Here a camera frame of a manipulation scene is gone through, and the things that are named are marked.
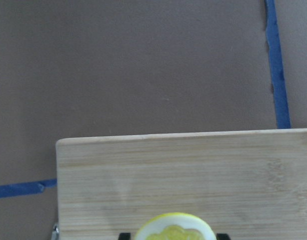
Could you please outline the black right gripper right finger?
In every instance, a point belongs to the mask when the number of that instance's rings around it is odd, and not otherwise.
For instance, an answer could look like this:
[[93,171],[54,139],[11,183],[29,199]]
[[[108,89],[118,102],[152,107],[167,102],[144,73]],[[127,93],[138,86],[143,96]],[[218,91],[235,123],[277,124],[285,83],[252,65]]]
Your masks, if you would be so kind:
[[227,233],[217,233],[216,239],[217,240],[230,240],[230,236]]

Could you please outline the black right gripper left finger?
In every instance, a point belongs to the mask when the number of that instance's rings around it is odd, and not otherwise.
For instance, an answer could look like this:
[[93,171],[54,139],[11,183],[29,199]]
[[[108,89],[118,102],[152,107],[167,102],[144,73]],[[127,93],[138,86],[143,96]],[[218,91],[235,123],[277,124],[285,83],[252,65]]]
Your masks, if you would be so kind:
[[131,233],[130,232],[121,232],[118,235],[118,240],[130,240],[131,239]]

